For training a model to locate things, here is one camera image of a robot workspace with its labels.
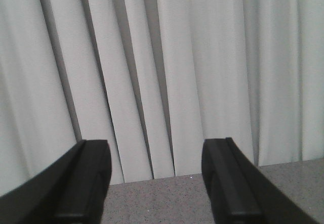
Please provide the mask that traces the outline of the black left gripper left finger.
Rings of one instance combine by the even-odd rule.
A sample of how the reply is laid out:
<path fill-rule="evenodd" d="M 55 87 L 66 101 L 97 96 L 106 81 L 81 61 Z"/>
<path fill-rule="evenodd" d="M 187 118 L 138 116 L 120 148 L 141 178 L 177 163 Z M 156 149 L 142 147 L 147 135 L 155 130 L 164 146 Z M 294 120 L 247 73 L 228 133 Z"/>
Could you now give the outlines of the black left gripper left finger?
<path fill-rule="evenodd" d="M 100 223 L 111 179 L 106 140 L 82 140 L 1 196 L 1 223 Z"/>

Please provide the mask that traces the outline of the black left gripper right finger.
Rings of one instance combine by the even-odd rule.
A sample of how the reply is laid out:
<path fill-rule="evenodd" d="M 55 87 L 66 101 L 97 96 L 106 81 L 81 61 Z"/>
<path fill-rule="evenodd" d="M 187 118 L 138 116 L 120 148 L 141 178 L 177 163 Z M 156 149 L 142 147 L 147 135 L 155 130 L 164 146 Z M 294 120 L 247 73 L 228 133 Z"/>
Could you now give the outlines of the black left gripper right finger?
<path fill-rule="evenodd" d="M 206 139 L 202 177 L 215 223 L 317 223 L 250 162 L 232 138 Z"/>

